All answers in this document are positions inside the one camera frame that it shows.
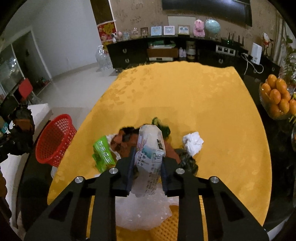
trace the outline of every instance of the crumpled white tissue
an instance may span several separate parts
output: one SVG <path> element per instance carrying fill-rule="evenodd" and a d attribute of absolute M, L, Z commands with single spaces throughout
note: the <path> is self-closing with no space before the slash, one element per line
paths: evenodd
<path fill-rule="evenodd" d="M 183 137 L 184 149 L 188 152 L 190 156 L 194 156 L 195 154 L 199 153 L 202 148 L 203 142 L 204 141 L 200 138 L 198 132 L 193 132 Z"/>
<path fill-rule="evenodd" d="M 131 231 L 151 230 L 172 216 L 170 205 L 179 205 L 179 197 L 168 198 L 160 183 L 153 195 L 136 197 L 130 192 L 127 197 L 115 197 L 116 225 Z"/>

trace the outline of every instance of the green packaging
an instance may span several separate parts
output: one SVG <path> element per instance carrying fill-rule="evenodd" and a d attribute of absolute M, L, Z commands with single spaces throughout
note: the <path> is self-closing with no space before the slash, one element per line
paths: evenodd
<path fill-rule="evenodd" d="M 96 167 L 100 173 L 104 172 L 109 165 L 115 165 L 111 155 L 107 137 L 103 136 L 97 140 L 94 145 L 93 159 L 96 161 Z"/>

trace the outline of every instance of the black cabinet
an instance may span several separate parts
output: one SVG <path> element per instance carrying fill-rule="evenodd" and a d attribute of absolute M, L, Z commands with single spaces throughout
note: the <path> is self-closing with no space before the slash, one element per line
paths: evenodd
<path fill-rule="evenodd" d="M 145 39 L 133 39 L 107 45 L 113 68 L 125 69 L 130 64 L 148 61 Z"/>
<path fill-rule="evenodd" d="M 225 55 L 216 53 L 216 45 L 223 46 L 220 41 L 215 41 L 207 38 L 196 38 L 187 36 L 158 36 L 131 39 L 128 41 L 122 41 L 107 45 L 110 58 L 115 69 L 125 69 L 137 64 L 150 63 L 147 55 L 147 48 L 149 42 L 163 40 L 165 44 L 169 44 L 170 41 L 176 43 L 176 47 L 183 49 L 186 48 L 186 41 L 195 41 L 196 57 L 195 62 L 199 62 L 204 65 L 214 66 L 218 68 L 225 68 L 233 66 L 239 73 L 241 78 L 244 78 L 247 62 L 240 57 L 240 53 L 245 52 L 242 47 L 227 46 L 236 50 L 236 56 Z M 270 74 L 278 76 L 279 66 L 270 61 L 267 57 L 262 55 L 261 64 L 264 66 L 262 74 L 258 74 L 254 71 L 253 67 L 249 64 L 246 75 L 265 81 Z M 258 72 L 262 71 L 262 67 L 254 65 Z"/>

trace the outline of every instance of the pink stuffed toy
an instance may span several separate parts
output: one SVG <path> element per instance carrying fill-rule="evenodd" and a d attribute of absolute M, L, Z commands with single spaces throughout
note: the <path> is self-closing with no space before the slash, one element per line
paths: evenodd
<path fill-rule="evenodd" d="M 198 20 L 196 20 L 194 22 L 194 24 L 195 24 L 195 28 L 193 30 L 194 36 L 204 38 L 204 36 L 205 36 L 205 31 L 204 31 L 205 24 L 204 24 L 204 22 L 198 19 Z"/>

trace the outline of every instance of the wall-mounted tv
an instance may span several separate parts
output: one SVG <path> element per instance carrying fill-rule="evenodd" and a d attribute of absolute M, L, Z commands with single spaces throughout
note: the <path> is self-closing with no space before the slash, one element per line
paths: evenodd
<path fill-rule="evenodd" d="M 252 27 L 250 0 L 162 0 L 163 10 L 189 10 Z"/>

